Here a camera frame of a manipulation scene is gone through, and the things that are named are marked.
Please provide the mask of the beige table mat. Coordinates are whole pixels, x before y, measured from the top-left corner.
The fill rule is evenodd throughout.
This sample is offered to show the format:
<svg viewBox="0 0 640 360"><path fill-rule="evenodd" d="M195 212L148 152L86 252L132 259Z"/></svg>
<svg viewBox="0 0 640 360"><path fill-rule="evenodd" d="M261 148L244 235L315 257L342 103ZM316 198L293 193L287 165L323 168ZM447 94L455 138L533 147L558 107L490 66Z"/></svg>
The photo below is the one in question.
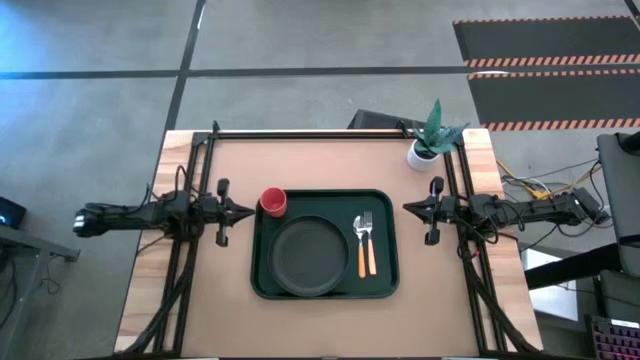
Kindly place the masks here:
<svg viewBox="0 0 640 360"><path fill-rule="evenodd" d="M211 176L230 197L254 206L269 187L378 189L392 201L400 282L373 300L272 301L250 284L254 223L246 219L219 247L213 231L199 244L182 352L188 357L417 357L477 353L458 238L443 225L437 245L405 210L426 198L445 172L407 163L405 140L232 141L214 148Z"/></svg>

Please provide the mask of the black beam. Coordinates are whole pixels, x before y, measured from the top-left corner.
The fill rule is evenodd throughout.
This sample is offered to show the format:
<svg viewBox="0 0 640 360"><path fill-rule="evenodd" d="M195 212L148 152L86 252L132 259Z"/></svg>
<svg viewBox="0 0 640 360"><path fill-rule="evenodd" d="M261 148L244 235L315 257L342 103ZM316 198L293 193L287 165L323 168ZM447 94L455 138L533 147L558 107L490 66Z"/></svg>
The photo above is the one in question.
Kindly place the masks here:
<svg viewBox="0 0 640 360"><path fill-rule="evenodd" d="M603 270L621 271L620 246L616 243L525 271L530 290L593 277Z"/></svg>

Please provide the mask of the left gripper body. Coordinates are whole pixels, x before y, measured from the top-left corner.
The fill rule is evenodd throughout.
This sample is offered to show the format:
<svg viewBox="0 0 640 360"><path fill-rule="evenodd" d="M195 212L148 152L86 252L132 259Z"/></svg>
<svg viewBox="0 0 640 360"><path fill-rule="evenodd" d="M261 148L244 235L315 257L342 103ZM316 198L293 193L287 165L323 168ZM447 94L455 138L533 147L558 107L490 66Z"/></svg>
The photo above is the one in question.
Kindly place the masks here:
<svg viewBox="0 0 640 360"><path fill-rule="evenodd" d="M234 207L229 198L229 186L230 181L227 178L222 178L217 184L217 215L219 229L216 233L216 244L220 247L228 246L228 237L226 235L226 228L230 224L230 218L233 216Z"/></svg>

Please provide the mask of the black device with blue light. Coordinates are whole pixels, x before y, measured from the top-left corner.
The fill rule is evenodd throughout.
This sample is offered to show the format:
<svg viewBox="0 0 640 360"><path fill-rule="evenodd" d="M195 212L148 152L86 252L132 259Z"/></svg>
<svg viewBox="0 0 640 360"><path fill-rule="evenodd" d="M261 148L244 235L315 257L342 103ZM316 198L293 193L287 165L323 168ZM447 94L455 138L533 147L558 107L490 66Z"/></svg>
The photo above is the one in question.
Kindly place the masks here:
<svg viewBox="0 0 640 360"><path fill-rule="evenodd" d="M19 229L25 215L25 207L0 196L0 225Z"/></svg>

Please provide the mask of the spoon with orange handle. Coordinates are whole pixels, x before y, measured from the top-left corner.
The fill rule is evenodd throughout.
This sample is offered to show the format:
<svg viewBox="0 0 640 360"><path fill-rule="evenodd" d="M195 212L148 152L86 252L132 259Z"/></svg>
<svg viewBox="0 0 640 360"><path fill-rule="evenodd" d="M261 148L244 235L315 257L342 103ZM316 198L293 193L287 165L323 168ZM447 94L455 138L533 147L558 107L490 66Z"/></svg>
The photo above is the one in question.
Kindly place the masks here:
<svg viewBox="0 0 640 360"><path fill-rule="evenodd" d="M364 255L363 236L365 230L363 228L362 218L360 215L356 216L353 221L353 231L358 238L358 275L361 279L366 277L366 265Z"/></svg>

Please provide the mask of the dark grey round plate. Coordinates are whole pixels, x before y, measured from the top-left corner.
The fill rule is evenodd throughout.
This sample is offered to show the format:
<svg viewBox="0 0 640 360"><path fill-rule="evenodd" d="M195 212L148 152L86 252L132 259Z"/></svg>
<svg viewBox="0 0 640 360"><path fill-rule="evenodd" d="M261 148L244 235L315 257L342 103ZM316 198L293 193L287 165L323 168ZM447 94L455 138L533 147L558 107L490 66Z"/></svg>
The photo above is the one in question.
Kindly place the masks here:
<svg viewBox="0 0 640 360"><path fill-rule="evenodd" d="M321 297L343 280L350 263L346 237L319 216L297 217L274 234L268 266L276 283L297 297Z"/></svg>

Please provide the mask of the backlit computer keyboard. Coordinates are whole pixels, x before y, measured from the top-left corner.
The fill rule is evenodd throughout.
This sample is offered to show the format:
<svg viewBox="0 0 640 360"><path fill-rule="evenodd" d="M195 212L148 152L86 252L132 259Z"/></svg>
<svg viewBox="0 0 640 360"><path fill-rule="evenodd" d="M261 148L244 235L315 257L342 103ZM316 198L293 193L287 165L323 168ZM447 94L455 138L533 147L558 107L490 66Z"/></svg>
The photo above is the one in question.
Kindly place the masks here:
<svg viewBox="0 0 640 360"><path fill-rule="evenodd" d="M597 360L640 360L640 323L591 317L589 325Z"/></svg>

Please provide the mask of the black chair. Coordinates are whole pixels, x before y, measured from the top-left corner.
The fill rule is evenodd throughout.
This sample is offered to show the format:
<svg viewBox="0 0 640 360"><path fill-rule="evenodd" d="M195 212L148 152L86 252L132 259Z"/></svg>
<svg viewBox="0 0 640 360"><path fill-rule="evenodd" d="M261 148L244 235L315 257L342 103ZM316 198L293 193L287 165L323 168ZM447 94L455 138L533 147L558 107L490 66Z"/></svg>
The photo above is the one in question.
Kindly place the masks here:
<svg viewBox="0 0 640 360"><path fill-rule="evenodd" d="M400 129L410 128L414 121L385 113L359 109L356 111L348 129Z"/></svg>

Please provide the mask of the black hazard-striped floor mat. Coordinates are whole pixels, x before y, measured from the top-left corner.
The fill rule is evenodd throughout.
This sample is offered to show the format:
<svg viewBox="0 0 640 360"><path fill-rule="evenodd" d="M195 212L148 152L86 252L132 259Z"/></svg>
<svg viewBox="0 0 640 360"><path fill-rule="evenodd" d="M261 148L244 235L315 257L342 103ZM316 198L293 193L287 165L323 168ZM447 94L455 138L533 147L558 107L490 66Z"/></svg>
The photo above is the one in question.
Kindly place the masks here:
<svg viewBox="0 0 640 360"><path fill-rule="evenodd" d="M458 20L481 127L640 128L640 27L627 16Z"/></svg>

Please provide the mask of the white box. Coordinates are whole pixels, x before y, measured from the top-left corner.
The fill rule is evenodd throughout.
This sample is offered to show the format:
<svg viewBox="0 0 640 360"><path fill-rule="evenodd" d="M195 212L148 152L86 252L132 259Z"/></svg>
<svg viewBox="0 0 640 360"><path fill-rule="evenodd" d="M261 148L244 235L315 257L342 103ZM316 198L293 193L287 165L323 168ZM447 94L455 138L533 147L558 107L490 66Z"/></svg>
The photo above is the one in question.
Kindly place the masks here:
<svg viewBox="0 0 640 360"><path fill-rule="evenodd" d="M521 254L521 260L525 270L560 261L559 257L552 256L533 249L525 250ZM543 312L574 322L579 321L576 281L566 281L559 285L547 286L530 290L529 295L533 308Z"/></svg>

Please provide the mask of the green plant in white pot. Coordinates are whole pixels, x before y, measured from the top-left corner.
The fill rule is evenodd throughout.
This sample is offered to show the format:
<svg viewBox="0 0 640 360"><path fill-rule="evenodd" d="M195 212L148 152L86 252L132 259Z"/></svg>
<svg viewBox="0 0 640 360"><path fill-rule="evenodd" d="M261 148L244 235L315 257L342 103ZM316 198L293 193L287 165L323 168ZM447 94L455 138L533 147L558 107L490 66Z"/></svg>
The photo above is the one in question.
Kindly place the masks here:
<svg viewBox="0 0 640 360"><path fill-rule="evenodd" d="M442 105L437 100L422 125L411 125L413 143L407 153L409 166L416 171L426 171L440 155L450 153L461 143L463 132L468 126L469 123L443 126Z"/></svg>

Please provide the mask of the fork with orange handle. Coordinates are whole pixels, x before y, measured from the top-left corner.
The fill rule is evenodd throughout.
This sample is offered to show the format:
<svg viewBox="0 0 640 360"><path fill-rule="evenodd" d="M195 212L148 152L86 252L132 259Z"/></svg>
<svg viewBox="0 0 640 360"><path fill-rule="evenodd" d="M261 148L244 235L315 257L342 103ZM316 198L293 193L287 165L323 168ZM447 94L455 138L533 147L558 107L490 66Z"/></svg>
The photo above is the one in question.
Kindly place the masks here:
<svg viewBox="0 0 640 360"><path fill-rule="evenodd" d="M369 273L373 276L377 275L377 266L375 259L375 250L374 243L372 238L373 231L373 214L371 211L364 212L364 226L368 236L368 264L369 264Z"/></svg>

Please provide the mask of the dark green tray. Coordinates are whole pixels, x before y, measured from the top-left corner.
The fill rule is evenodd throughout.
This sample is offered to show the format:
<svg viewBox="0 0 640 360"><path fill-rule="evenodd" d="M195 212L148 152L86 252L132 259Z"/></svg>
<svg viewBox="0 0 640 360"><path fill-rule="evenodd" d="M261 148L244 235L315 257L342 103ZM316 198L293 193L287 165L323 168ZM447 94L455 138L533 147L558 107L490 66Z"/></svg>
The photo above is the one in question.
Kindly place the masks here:
<svg viewBox="0 0 640 360"><path fill-rule="evenodd" d="M287 209L280 218L256 208L250 281L255 293L268 300L303 299L283 290L268 266L269 245L275 232L301 216L319 216L334 223L346 237L350 263L343 280L328 294L317 299L385 298L399 284L398 250L394 212L389 197L374 189L288 190ZM373 214L372 238L377 275L361 279L358 275L358 238L353 220L365 211Z"/></svg>

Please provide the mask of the red plastic cup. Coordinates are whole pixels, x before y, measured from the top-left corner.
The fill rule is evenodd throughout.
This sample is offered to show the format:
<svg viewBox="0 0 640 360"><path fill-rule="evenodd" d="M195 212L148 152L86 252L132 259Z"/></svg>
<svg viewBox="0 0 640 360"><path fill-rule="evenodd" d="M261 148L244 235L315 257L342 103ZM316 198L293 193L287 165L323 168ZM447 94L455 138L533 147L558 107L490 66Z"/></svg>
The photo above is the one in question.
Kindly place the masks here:
<svg viewBox="0 0 640 360"><path fill-rule="evenodd" d="M262 209L271 217L282 217L287 209L287 195L278 187L270 187L263 191L259 198Z"/></svg>

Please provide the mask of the grey desk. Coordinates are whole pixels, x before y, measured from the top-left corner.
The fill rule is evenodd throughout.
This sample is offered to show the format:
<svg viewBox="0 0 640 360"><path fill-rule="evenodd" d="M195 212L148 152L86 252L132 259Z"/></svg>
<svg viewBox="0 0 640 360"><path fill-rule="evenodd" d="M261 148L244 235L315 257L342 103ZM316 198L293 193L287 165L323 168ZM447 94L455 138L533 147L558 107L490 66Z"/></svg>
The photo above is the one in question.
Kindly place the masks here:
<svg viewBox="0 0 640 360"><path fill-rule="evenodd" d="M27 324L49 261L76 262L80 251L0 225L0 360L9 360Z"/></svg>

